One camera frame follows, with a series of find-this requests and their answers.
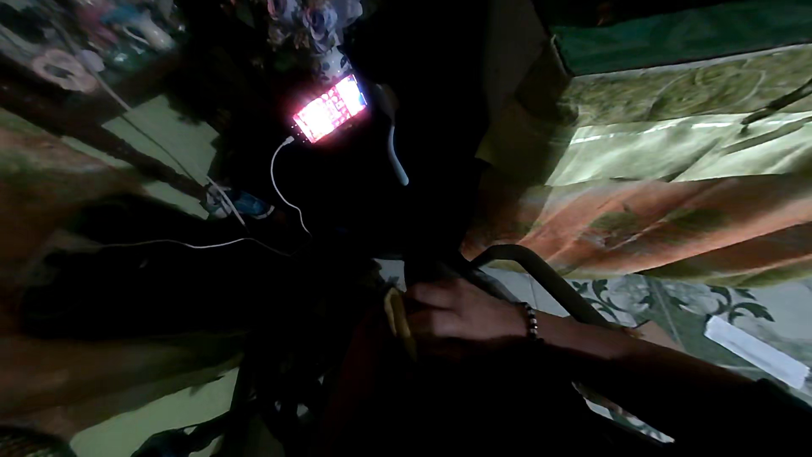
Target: finger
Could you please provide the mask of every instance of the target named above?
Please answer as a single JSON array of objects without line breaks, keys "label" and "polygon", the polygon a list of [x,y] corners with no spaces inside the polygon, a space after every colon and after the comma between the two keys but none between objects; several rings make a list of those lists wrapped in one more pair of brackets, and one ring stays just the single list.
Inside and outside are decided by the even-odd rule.
[{"label": "finger", "polygon": [[421,282],[406,290],[406,298],[443,309],[453,308],[456,297],[457,294],[443,283]]},{"label": "finger", "polygon": [[422,310],[406,317],[414,337],[451,338],[460,335],[460,317],[450,311]]}]

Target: white charging cable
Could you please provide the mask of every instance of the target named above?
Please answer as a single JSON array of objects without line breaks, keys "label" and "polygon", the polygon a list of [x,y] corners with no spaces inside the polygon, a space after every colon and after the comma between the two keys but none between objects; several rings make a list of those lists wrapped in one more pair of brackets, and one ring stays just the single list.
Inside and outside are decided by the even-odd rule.
[{"label": "white charging cable", "polygon": [[288,205],[289,207],[295,208],[299,212],[299,222],[302,224],[302,228],[305,230],[305,232],[307,232],[308,235],[312,237],[313,234],[310,233],[307,227],[305,227],[305,220],[302,218],[302,210],[298,206],[294,205],[293,203],[285,199],[285,196],[282,195],[282,192],[279,192],[279,187],[276,186],[276,180],[274,179],[274,162],[276,161],[276,155],[279,154],[279,151],[283,147],[291,143],[293,143],[293,137],[285,138],[285,141],[282,141],[282,144],[279,145],[278,148],[276,148],[276,151],[274,151],[274,156],[270,158],[270,182],[271,184],[274,185],[274,189],[276,190],[276,193],[279,194],[279,197],[282,199],[282,201],[285,202],[285,204]]},{"label": "white charging cable", "polygon": [[213,247],[229,246],[229,245],[232,245],[234,243],[243,242],[243,241],[256,242],[258,245],[266,248],[267,250],[269,250],[269,251],[271,251],[271,252],[273,252],[275,254],[279,254],[279,255],[282,255],[284,257],[291,257],[289,254],[285,254],[284,252],[282,252],[280,250],[276,250],[276,249],[266,245],[265,243],[255,239],[255,238],[248,238],[248,237],[237,238],[236,240],[231,240],[229,242],[218,243],[216,245],[206,245],[206,246],[190,245],[188,243],[179,242],[178,240],[168,240],[167,239],[167,240],[149,240],[149,241],[146,241],[146,242],[134,242],[134,243],[111,243],[109,245],[90,245],[90,246],[86,246],[86,247],[74,247],[74,248],[71,248],[71,250],[74,250],[74,251],[76,251],[76,250],[100,250],[100,249],[104,249],[106,247],[133,247],[133,246],[150,245],[150,244],[154,244],[154,243],[175,243],[175,244],[183,245],[183,246],[186,246],[186,247],[190,247],[192,249],[210,249],[210,248],[213,248]]}]

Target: patterned fabric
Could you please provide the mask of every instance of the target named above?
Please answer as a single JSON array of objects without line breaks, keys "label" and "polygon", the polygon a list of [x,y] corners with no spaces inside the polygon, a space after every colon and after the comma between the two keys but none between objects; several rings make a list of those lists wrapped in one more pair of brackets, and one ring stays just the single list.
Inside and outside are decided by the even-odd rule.
[{"label": "patterned fabric", "polygon": [[531,70],[478,151],[493,167],[467,257],[517,243],[573,278],[736,287],[812,269],[812,98],[739,125],[809,80],[812,47],[576,78],[557,104],[541,75]]}]

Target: white paper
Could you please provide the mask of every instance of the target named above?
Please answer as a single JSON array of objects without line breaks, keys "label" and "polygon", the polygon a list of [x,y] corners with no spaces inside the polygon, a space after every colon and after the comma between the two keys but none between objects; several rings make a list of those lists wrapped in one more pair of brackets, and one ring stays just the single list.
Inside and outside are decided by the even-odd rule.
[{"label": "white paper", "polygon": [[705,336],[795,389],[803,387],[810,374],[810,368],[803,363],[718,316],[708,320]]}]

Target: orange fabric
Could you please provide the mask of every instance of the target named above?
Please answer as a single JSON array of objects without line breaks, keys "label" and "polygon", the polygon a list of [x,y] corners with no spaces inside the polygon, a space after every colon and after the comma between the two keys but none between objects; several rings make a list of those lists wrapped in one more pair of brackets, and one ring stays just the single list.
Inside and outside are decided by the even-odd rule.
[{"label": "orange fabric", "polygon": [[571,277],[628,273],[757,285],[806,273],[812,186],[803,176],[511,186],[490,171],[462,250],[534,250]]}]

